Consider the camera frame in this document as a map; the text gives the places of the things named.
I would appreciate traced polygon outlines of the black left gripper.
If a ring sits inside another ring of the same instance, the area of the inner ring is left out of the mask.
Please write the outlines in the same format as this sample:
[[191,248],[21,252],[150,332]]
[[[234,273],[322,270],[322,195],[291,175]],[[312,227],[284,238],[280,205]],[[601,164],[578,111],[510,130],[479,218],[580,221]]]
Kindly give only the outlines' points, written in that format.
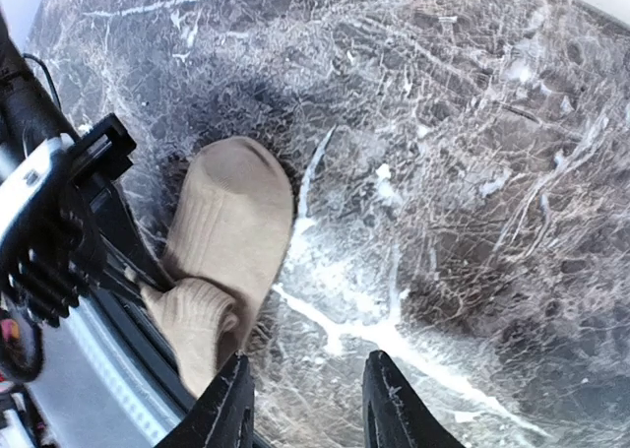
[[36,63],[2,34],[1,294],[13,332],[1,339],[1,373],[15,384],[39,376],[43,327],[82,297],[103,288],[140,304],[139,283],[170,285],[117,186],[134,140],[114,114],[79,134]]

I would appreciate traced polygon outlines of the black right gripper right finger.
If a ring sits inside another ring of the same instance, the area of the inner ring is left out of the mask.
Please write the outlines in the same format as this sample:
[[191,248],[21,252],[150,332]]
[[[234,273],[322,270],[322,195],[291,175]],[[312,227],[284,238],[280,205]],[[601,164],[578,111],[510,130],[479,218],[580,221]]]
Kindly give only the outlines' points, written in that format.
[[386,352],[373,351],[366,359],[362,401],[366,447],[463,448]]

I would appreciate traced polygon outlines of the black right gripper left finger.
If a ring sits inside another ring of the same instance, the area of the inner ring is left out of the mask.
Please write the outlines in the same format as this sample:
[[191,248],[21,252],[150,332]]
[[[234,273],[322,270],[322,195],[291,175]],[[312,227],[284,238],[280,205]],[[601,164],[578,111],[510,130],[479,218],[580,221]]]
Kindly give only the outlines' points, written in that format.
[[246,354],[236,352],[157,448],[251,448],[254,408],[249,359]]

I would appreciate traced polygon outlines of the tan plain sock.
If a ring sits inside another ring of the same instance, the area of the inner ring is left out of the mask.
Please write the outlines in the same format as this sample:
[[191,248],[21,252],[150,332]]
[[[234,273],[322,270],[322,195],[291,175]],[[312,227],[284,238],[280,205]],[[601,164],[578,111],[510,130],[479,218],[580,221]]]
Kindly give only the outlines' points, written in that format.
[[217,141],[190,163],[161,258],[173,287],[139,288],[194,397],[246,346],[289,247],[292,219],[289,180],[260,143]]

